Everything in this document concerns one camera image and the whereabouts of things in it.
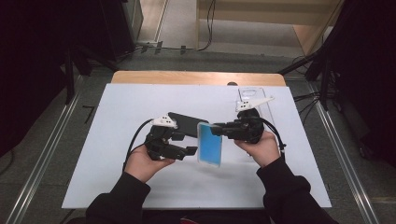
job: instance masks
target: white bracket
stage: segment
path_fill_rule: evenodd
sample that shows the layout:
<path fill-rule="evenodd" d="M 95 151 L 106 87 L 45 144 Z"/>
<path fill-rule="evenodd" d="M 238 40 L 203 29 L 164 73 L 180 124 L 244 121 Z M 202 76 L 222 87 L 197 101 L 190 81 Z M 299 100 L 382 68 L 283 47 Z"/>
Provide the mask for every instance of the white bracket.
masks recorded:
<path fill-rule="evenodd" d="M 270 97 L 270 98 L 261 98 L 261 99 L 250 99 L 250 100 L 246 100 L 246 101 L 242 101 L 242 102 L 237 102 L 236 103 L 236 111 L 240 112 L 240 111 L 244 111 L 244 110 L 249 110 L 249 109 L 254 108 L 258 105 L 262 105 L 264 103 L 270 102 L 274 99 L 275 99 L 274 97 Z"/>
<path fill-rule="evenodd" d="M 168 127 L 168 128 L 177 128 L 177 124 L 175 121 L 173 121 L 169 116 L 165 115 L 162 117 L 159 117 L 157 119 L 154 119 L 150 122 L 151 125 L 154 126 L 163 126 L 163 127 Z"/>

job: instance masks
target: black cable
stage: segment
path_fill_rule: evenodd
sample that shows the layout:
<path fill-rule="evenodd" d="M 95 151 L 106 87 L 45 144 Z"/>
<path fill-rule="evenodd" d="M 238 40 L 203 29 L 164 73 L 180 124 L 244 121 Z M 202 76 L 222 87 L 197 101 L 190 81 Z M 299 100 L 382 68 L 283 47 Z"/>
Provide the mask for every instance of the black cable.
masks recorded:
<path fill-rule="evenodd" d="M 304 100 L 304 99 L 307 99 L 307 98 L 311 98 L 312 96 L 318 96 L 319 94 L 320 94 L 319 91 L 314 91 L 314 92 L 308 93 L 306 95 L 294 96 L 293 100 L 294 100 L 294 102 L 299 102 L 301 100 Z"/>
<path fill-rule="evenodd" d="M 146 124 L 150 123 L 151 121 L 152 121 L 152 119 L 146 120 L 144 123 L 142 123 L 142 125 L 140 125 L 140 127 L 137 129 L 136 133 L 134 133 L 134 137 L 132 138 L 131 144 L 129 145 L 128 151 L 126 153 L 125 162 L 122 165 L 122 171 L 125 170 L 125 166 L 126 166 L 126 163 L 127 163 L 128 159 L 129 159 L 129 157 L 131 156 L 132 152 L 136 149 L 136 147 L 135 147 L 133 150 L 131 150 L 132 146 L 134 145 L 134 140 L 136 140 L 136 137 L 139 135 L 140 131 L 146 126 Z"/>
<path fill-rule="evenodd" d="M 213 7 L 212 10 L 212 18 L 211 22 L 209 25 L 209 15 L 210 15 L 210 9 Z M 216 10 L 216 0 L 212 0 L 212 3 L 210 4 L 209 10 L 207 11 L 207 16 L 206 16 L 206 23 L 207 23 L 207 30 L 209 31 L 209 40 L 207 41 L 207 44 L 204 48 L 198 49 L 198 51 L 201 50 L 206 50 L 209 48 L 209 46 L 212 44 L 212 36 L 213 36 L 213 20 L 215 18 L 215 10 Z"/>
<path fill-rule="evenodd" d="M 301 115 L 309 106 L 311 106 L 315 102 L 315 100 L 317 100 L 317 99 L 314 99 L 313 101 L 311 101 L 311 103 L 309 103 L 306 107 L 304 107 L 302 110 L 300 110 L 298 112 L 298 114 Z"/>
<path fill-rule="evenodd" d="M 125 54 L 124 56 L 122 56 L 122 58 L 121 58 L 118 62 L 115 63 L 115 65 L 119 65 L 120 63 L 122 63 L 123 61 L 125 61 L 125 59 L 127 59 L 129 56 L 133 55 L 134 53 L 136 53 L 136 52 L 138 52 L 138 51 L 140 51 L 140 50 L 142 50 L 142 49 L 143 49 L 143 48 L 136 48 L 136 49 L 134 49 L 134 51 Z M 90 63 L 90 65 L 91 65 L 91 67 L 95 67 L 95 68 L 97 68 L 97 67 L 103 67 L 102 64 L 96 63 L 95 60 L 89 60 L 89 63 Z"/>
<path fill-rule="evenodd" d="M 335 77 L 336 75 L 339 76 L 339 74 L 335 73 L 334 71 L 331 72 L 330 80 L 329 80 L 329 87 L 332 88 L 335 92 L 338 92 L 337 87 L 335 85 L 335 82 L 336 82 L 336 79 L 337 79 Z"/>
<path fill-rule="evenodd" d="M 9 153 L 11 154 L 11 159 L 9 160 L 7 166 L 0 172 L 0 175 L 3 175 L 9 169 L 9 167 L 11 167 L 12 163 L 14 163 L 14 158 L 15 158 L 14 150 L 10 150 Z"/>
<path fill-rule="evenodd" d="M 303 126 L 305 125 L 306 118 L 308 118 L 309 113 L 310 113 L 311 110 L 314 108 L 314 106 L 315 106 L 315 104 L 316 104 L 317 102 L 319 102 L 319 98 L 312 101 L 311 107 L 309 108 L 308 112 L 306 112 L 306 114 L 305 114 L 305 118 L 304 118 L 304 120 L 303 120 Z"/>
<path fill-rule="evenodd" d="M 263 122 L 265 125 L 267 125 L 267 127 L 275 134 L 275 136 L 276 136 L 276 138 L 277 138 L 277 141 L 278 141 L 278 143 L 279 143 L 280 156 L 282 157 L 282 159 L 283 159 L 283 161 L 284 161 L 284 160 L 285 160 L 285 146 L 286 146 L 286 145 L 283 144 L 283 141 L 282 141 L 282 139 L 280 138 L 279 132 L 277 131 L 276 127 L 275 127 L 271 122 L 269 122 L 268 120 L 262 119 L 262 122 Z"/>
<path fill-rule="evenodd" d="M 74 211 L 76 211 L 76 209 L 70 210 L 70 211 L 66 214 L 66 216 L 64 217 L 64 219 L 62 219 L 62 221 L 61 221 L 60 224 L 64 224 L 64 223 L 66 222 L 66 220 L 73 214 Z"/>
<path fill-rule="evenodd" d="M 300 55 L 300 56 L 294 58 L 293 61 L 291 62 L 291 64 L 294 64 L 294 62 L 295 62 L 297 59 L 299 59 L 299 58 L 304 58 L 304 59 L 306 59 L 304 55 Z M 305 72 L 300 72 L 299 70 L 297 70 L 297 68 L 294 69 L 294 70 L 295 70 L 296 72 L 298 72 L 299 74 L 301 74 L 301 75 L 305 75 Z"/>
<path fill-rule="evenodd" d="M 178 49 L 178 48 L 163 48 L 163 47 L 159 48 L 159 47 L 142 46 L 142 45 L 139 45 L 139 46 L 142 47 L 142 49 L 174 49 L 174 50 L 194 50 L 194 51 L 206 50 L 212 44 L 213 20 L 215 18 L 215 10 L 216 10 L 216 0 L 212 0 L 212 2 L 210 4 L 210 7 L 209 7 L 209 10 L 207 11 L 207 16 L 206 16 L 207 29 L 209 31 L 209 40 L 207 41 L 206 46 L 204 48 L 202 48 L 202 49 Z"/>

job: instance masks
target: white paper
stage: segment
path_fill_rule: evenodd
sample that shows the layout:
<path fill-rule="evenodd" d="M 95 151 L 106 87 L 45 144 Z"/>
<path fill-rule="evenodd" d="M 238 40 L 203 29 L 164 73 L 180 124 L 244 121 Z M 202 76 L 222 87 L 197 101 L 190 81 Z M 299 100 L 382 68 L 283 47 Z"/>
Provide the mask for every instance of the white paper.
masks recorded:
<path fill-rule="evenodd" d="M 210 123 L 236 119 L 237 86 L 107 84 L 98 106 L 76 170 L 64 198 L 63 208 L 86 208 L 100 193 L 118 181 L 128 146 L 137 128 L 147 119 L 168 112 L 206 119 Z M 331 207 L 327 191 L 306 138 L 295 103 L 287 87 L 263 87 L 275 100 L 261 105 L 265 119 L 276 126 L 286 147 L 286 162 L 296 175 L 311 184 L 311 194 L 322 207 Z M 147 125 L 135 146 L 149 133 Z M 186 137 L 172 142 L 197 146 Z M 262 208 L 265 189 L 256 176 L 257 163 L 233 140 L 223 137 L 221 166 L 197 161 L 196 155 L 162 169 L 150 179 L 151 192 L 144 208 Z"/>

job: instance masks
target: black sleeve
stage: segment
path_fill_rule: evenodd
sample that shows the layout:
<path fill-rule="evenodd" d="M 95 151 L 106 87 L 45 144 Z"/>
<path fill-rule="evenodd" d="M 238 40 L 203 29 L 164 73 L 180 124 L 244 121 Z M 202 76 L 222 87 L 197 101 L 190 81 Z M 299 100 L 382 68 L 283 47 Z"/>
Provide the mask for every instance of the black sleeve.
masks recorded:
<path fill-rule="evenodd" d="M 259 169 L 265 186 L 263 204 L 275 223 L 337 223 L 315 201 L 311 186 L 280 158 Z"/>
<path fill-rule="evenodd" d="M 86 223 L 142 223 L 142 204 L 149 191 L 147 184 L 123 173 L 113 190 L 93 200 Z"/>

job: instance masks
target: human hand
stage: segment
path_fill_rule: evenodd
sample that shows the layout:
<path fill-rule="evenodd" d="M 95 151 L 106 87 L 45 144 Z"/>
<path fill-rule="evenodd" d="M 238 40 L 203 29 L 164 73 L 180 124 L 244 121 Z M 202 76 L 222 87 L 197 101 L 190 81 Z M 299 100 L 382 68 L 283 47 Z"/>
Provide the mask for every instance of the human hand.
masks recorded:
<path fill-rule="evenodd" d="M 163 167 L 174 163 L 175 160 L 163 159 L 154 161 L 149 157 L 146 146 L 137 147 L 129 157 L 125 172 L 143 183 L 148 182 Z"/>
<path fill-rule="evenodd" d="M 234 140 L 235 144 L 244 149 L 261 168 L 280 157 L 277 142 L 273 133 L 264 131 L 262 138 L 256 144 L 247 143 L 241 140 Z"/>

